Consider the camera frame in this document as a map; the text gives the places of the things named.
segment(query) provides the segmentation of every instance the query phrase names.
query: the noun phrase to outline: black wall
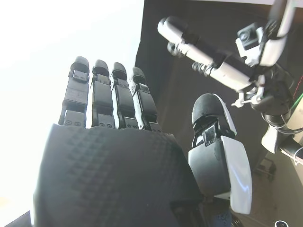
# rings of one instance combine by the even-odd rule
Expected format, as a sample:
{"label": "black wall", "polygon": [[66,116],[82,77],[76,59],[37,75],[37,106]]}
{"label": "black wall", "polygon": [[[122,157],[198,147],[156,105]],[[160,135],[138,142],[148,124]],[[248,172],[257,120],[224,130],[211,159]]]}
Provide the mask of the black wall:
{"label": "black wall", "polygon": [[[158,22],[163,17],[179,16],[210,44],[237,53],[237,31],[253,22],[263,26],[267,21],[269,7],[262,12],[252,12],[251,9],[255,9],[254,5],[241,3],[146,0],[136,66],[142,68],[147,77],[158,108],[159,123],[165,132],[175,135],[186,155],[191,149],[194,135],[191,123],[194,102],[204,93],[216,93],[230,110],[238,131],[236,139],[244,144],[253,169],[267,152],[261,145],[267,125],[260,113],[252,110],[250,105],[240,109],[231,107],[237,94],[213,78],[205,78],[194,72],[190,59],[172,57],[166,49],[167,41],[157,32]],[[302,40],[302,29],[295,26],[279,61],[293,73],[296,81],[303,71]]]}

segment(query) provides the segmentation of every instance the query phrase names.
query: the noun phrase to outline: gray floor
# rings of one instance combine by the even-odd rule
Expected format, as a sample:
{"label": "gray floor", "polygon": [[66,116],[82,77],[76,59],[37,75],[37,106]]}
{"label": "gray floor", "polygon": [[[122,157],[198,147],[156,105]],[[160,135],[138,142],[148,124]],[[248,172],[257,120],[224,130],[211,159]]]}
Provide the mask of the gray floor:
{"label": "gray floor", "polygon": [[245,227],[273,227],[277,220],[289,227],[303,226],[303,185],[295,170],[301,166],[294,166],[283,154],[269,153],[267,158],[276,165],[274,179],[254,173],[251,213],[237,216]]}

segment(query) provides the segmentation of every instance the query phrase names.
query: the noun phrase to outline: green cable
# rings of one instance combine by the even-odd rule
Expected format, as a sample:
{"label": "green cable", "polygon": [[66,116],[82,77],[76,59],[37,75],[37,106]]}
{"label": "green cable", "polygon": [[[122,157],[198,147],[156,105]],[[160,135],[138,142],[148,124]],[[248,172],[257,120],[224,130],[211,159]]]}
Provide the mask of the green cable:
{"label": "green cable", "polygon": [[293,104],[292,109],[294,109],[299,104],[299,102],[301,101],[302,98],[303,98],[303,93],[300,95],[300,97],[297,99],[297,101]]}

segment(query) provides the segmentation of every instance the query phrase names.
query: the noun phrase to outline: bright light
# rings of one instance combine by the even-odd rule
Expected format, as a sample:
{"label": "bright light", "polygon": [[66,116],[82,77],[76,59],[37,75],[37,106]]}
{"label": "bright light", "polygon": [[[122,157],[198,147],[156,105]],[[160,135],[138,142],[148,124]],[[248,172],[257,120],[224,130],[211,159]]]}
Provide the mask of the bright light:
{"label": "bright light", "polygon": [[[0,4],[0,226],[30,208],[70,65],[81,55],[89,60],[90,72],[97,59],[109,68],[120,62],[130,72],[140,42],[143,5],[144,0]],[[9,202],[1,205],[1,198]]]}

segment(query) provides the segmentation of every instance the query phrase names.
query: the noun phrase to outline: red cable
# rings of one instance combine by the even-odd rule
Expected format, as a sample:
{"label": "red cable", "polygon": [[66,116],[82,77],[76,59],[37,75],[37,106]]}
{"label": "red cable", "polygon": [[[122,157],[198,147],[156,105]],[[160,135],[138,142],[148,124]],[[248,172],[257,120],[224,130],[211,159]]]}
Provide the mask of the red cable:
{"label": "red cable", "polygon": [[298,85],[297,85],[297,88],[296,88],[295,91],[294,91],[294,97],[295,97],[295,94],[297,93],[297,91],[298,91],[298,89],[299,89],[299,85],[301,84],[302,79],[303,79],[303,75],[301,76],[301,78],[300,78],[300,80],[299,80],[299,83],[298,83]]}

